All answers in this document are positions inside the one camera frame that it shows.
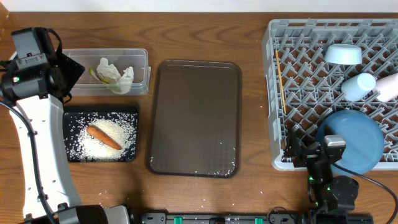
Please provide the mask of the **clear plastic bin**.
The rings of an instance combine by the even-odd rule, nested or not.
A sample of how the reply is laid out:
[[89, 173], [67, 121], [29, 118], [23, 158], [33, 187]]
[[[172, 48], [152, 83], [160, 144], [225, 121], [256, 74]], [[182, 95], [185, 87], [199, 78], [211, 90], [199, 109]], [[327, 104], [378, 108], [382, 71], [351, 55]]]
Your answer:
[[127, 67], [134, 69], [134, 81], [131, 89], [124, 95], [145, 95], [149, 92], [150, 66], [148, 52], [145, 49], [65, 49], [63, 53], [75, 60], [85, 71], [71, 90], [74, 96], [118, 96], [107, 89], [89, 73], [91, 67], [96, 71], [101, 58], [108, 59], [122, 75]]

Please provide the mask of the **brown serving tray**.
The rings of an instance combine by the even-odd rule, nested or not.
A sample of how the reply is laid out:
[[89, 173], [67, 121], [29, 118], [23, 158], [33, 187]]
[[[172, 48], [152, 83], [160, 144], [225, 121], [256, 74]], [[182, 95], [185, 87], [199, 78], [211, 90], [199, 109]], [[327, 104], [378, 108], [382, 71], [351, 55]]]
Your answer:
[[239, 169], [241, 69], [232, 62], [165, 60], [157, 71], [148, 169], [229, 179]]

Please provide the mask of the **wooden chopstick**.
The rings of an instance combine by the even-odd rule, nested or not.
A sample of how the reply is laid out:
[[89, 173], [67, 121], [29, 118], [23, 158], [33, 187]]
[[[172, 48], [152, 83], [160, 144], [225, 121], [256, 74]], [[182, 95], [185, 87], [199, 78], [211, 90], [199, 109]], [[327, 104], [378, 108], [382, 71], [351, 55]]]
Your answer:
[[277, 63], [277, 73], [278, 73], [278, 77], [279, 77], [279, 86], [280, 86], [280, 95], [281, 95], [281, 99], [282, 99], [282, 108], [284, 111], [284, 114], [286, 114], [286, 105], [285, 105], [285, 95], [284, 95], [284, 86], [283, 86], [283, 81], [282, 81], [282, 72], [280, 70], [280, 60], [279, 60], [279, 53], [278, 50], [275, 49], [275, 59], [276, 59], [276, 63]]

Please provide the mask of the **light blue cup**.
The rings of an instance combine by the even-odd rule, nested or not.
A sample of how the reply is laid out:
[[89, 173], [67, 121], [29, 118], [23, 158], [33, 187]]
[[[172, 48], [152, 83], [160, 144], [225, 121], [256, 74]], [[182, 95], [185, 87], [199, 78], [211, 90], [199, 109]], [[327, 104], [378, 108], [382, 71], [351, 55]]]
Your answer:
[[348, 101], [359, 101], [376, 86], [376, 79], [370, 73], [360, 73], [343, 82], [341, 92]]

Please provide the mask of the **light blue bowl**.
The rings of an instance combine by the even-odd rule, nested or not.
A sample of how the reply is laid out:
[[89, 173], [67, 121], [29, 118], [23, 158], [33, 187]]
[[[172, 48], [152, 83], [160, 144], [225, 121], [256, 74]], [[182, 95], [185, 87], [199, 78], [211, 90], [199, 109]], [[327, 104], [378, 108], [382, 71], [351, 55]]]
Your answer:
[[362, 63], [361, 48], [351, 44], [333, 44], [326, 51], [324, 61], [340, 65], [357, 65]]

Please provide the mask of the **green foil snack wrapper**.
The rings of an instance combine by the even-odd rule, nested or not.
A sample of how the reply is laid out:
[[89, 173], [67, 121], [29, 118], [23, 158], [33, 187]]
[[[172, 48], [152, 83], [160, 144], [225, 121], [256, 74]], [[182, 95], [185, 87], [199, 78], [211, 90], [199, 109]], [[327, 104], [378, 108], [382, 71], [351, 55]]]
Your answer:
[[111, 90], [113, 93], [122, 94], [121, 88], [117, 85], [118, 80], [115, 77], [106, 77], [101, 73], [96, 73], [91, 67], [89, 68], [89, 73], [102, 84], [107, 84], [107, 89]]

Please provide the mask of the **dark blue plate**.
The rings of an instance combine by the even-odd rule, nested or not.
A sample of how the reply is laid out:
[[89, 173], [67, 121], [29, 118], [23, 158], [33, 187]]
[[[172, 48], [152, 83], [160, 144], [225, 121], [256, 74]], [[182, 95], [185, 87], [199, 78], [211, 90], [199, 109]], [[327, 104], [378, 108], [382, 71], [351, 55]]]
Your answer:
[[384, 152], [384, 136], [377, 123], [356, 110], [342, 110], [327, 117], [319, 126], [316, 141], [337, 134], [346, 142], [346, 149], [336, 165], [365, 174], [380, 161]]

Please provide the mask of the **grey dishwasher rack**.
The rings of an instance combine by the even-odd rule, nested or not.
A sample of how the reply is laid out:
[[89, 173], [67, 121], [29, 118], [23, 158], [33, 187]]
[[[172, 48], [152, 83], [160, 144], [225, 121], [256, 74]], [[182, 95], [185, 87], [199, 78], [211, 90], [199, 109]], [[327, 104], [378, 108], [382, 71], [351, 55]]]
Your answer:
[[[361, 48], [362, 63], [336, 65], [324, 61], [333, 44]], [[282, 108], [275, 59], [278, 50], [286, 114]], [[293, 171], [284, 157], [289, 129], [302, 147], [314, 142], [321, 122], [339, 110], [358, 110], [380, 127], [384, 152], [376, 170], [397, 169], [397, 100], [381, 102], [370, 93], [357, 102], [346, 101], [341, 84], [360, 73], [381, 79], [397, 72], [396, 19], [274, 19], [262, 39], [262, 61], [267, 82], [271, 163], [279, 171]]]

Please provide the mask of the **white tissue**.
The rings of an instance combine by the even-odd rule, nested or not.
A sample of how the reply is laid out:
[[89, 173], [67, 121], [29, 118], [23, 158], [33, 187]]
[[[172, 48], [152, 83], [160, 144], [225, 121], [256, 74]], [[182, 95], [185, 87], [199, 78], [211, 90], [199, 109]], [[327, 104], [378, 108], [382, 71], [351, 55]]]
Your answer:
[[101, 73], [106, 77], [115, 77], [118, 80], [117, 85], [122, 90], [122, 94], [119, 95], [128, 93], [134, 81], [133, 67], [127, 67], [123, 70], [123, 74], [121, 75], [116, 66], [112, 63], [109, 63], [108, 59], [106, 58], [100, 59], [99, 65], [96, 68], [96, 73]]

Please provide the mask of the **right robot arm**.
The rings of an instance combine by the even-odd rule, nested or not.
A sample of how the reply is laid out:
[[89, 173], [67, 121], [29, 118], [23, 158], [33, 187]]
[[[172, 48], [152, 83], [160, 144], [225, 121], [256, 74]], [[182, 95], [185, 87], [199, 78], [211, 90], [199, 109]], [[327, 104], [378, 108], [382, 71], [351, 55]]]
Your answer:
[[299, 144], [293, 129], [289, 130], [284, 156], [295, 168], [308, 171], [308, 197], [315, 208], [308, 211], [302, 223], [348, 223], [348, 212], [354, 210], [359, 184], [345, 175], [334, 176], [332, 165], [342, 158], [346, 143], [340, 135], [327, 135], [307, 149]]

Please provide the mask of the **white cup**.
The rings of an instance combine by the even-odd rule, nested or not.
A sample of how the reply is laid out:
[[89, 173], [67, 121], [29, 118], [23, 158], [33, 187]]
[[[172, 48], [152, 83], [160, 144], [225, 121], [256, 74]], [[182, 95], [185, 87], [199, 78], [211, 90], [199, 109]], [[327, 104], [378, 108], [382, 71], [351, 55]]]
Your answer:
[[397, 74], [378, 80], [373, 92], [379, 93], [377, 99], [382, 102], [388, 102], [397, 97]]

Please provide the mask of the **orange carrot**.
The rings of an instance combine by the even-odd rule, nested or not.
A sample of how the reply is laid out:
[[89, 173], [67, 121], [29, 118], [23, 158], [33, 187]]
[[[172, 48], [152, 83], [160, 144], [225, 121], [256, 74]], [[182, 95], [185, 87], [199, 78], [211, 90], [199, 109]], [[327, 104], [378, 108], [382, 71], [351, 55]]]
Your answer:
[[86, 132], [96, 138], [97, 140], [99, 140], [100, 142], [104, 143], [105, 145], [115, 149], [115, 150], [121, 150], [122, 147], [115, 141], [113, 140], [111, 137], [109, 137], [105, 132], [103, 132], [102, 130], [100, 130], [99, 128], [97, 128], [96, 126], [88, 126], [86, 128]]

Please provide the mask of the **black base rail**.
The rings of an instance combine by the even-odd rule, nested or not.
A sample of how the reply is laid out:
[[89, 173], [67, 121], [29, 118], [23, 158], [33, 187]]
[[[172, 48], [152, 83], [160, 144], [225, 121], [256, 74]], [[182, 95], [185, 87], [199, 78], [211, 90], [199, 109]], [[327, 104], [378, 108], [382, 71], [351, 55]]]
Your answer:
[[317, 213], [314, 209], [299, 213], [282, 207], [274, 207], [264, 214], [151, 212], [140, 214], [137, 218], [138, 224], [372, 224], [373, 222], [373, 217], [370, 215]]

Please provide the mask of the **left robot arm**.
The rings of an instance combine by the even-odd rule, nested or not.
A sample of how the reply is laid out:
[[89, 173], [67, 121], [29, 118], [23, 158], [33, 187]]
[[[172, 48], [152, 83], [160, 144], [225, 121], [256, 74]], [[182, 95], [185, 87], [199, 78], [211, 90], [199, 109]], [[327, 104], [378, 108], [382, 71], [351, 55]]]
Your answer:
[[16, 126], [24, 170], [24, 223], [130, 223], [124, 205], [82, 205], [63, 140], [63, 104], [84, 67], [53, 46], [55, 31], [12, 32], [13, 59], [1, 62], [1, 105]]

